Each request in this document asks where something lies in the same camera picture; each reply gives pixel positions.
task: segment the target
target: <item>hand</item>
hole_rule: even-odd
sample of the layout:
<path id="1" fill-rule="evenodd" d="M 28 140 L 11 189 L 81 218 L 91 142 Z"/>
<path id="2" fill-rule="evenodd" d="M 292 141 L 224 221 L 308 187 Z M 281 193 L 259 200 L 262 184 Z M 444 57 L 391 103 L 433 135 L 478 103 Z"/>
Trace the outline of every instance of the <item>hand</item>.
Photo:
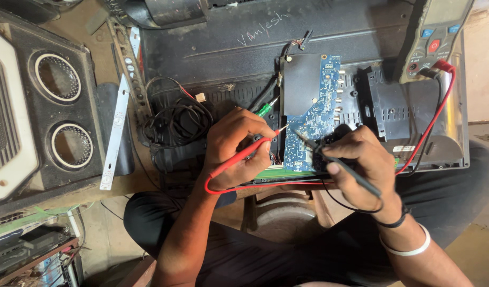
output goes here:
<path id="1" fill-rule="evenodd" d="M 234 156 L 239 144 L 247 137 L 261 134 L 265 137 L 276 136 L 266 121 L 256 114 L 241 108 L 235 108 L 211 127 L 207 134 L 207 153 L 204 164 L 206 173 Z M 254 157 L 241 160 L 209 182 L 211 190 L 225 190 L 252 180 L 257 174 L 271 165 L 269 149 L 271 142 L 266 141 L 257 149 Z"/>
<path id="2" fill-rule="evenodd" d="M 394 223 L 401 217 L 401 199 L 395 192 L 395 157 L 389 154 L 366 126 L 346 134 L 341 140 L 325 147 L 331 157 L 355 158 L 360 164 L 357 172 L 382 192 L 383 209 L 373 216 L 383 223 Z M 358 185 L 354 177 L 339 164 L 332 162 L 327 170 L 345 199 L 363 210 L 377 210 L 381 201 Z"/>

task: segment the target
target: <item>blue button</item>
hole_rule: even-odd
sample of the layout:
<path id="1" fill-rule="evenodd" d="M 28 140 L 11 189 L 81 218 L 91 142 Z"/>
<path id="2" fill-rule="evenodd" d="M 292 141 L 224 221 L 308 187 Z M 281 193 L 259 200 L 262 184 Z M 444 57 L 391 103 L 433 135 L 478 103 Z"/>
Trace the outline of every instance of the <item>blue button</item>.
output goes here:
<path id="1" fill-rule="evenodd" d="M 457 33 L 458 29 L 461 27 L 460 24 L 448 27 L 448 33 Z"/>
<path id="2" fill-rule="evenodd" d="M 431 30 L 431 29 L 425 29 L 423 30 L 423 33 L 421 34 L 421 37 L 422 38 L 425 38 L 425 37 L 430 37 L 432 35 L 432 33 L 434 32 L 434 30 Z"/>

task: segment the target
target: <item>green screwdriver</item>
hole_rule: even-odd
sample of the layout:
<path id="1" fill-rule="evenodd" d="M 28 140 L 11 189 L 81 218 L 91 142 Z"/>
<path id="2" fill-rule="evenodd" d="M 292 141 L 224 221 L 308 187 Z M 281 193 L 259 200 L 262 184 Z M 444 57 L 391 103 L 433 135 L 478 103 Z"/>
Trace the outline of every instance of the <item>green screwdriver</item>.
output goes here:
<path id="1" fill-rule="evenodd" d="M 279 96 L 274 98 L 272 101 L 269 102 L 269 104 L 264 104 L 264 106 L 260 109 L 260 111 L 256 112 L 255 114 L 258 115 L 259 117 L 264 117 L 272 108 L 274 103 L 278 101 Z"/>

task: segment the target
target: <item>leg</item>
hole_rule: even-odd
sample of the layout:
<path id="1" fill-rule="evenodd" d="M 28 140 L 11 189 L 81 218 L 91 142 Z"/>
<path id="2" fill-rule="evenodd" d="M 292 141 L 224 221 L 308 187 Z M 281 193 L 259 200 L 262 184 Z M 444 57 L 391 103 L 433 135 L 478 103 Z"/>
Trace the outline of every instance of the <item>leg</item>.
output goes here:
<path id="1" fill-rule="evenodd" d="M 235 194 L 229 194 L 220 197 L 218 203 L 233 200 Z M 124 226 L 139 246 L 157 258 L 185 203 L 185 194 L 174 198 L 164 192 L 137 193 L 126 205 Z M 295 256 L 292 245 L 272 243 L 211 222 L 197 285 L 295 285 L 294 271 L 299 261 Z"/>
<path id="2" fill-rule="evenodd" d="M 489 148 L 470 141 L 470 167 L 416 173 L 396 181 L 416 220 L 446 248 L 489 199 Z M 383 286 L 397 281 L 379 231 L 370 216 L 354 213 L 311 242 L 299 246 L 307 280 Z"/>

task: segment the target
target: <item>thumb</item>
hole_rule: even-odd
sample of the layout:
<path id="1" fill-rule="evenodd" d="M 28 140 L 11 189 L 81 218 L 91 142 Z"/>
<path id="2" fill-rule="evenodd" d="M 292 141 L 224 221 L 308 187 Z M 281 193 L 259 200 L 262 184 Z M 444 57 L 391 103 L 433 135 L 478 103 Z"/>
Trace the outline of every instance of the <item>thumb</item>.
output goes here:
<path id="1" fill-rule="evenodd" d="M 345 195 L 355 196 L 362 189 L 356 179 L 336 162 L 329 163 L 326 168 L 335 184 Z"/>
<path id="2" fill-rule="evenodd" d="M 270 141 L 265 141 L 260 145 L 255 155 L 245 163 L 247 175 L 256 176 L 271 165 L 271 158 L 269 157 L 270 149 Z"/>

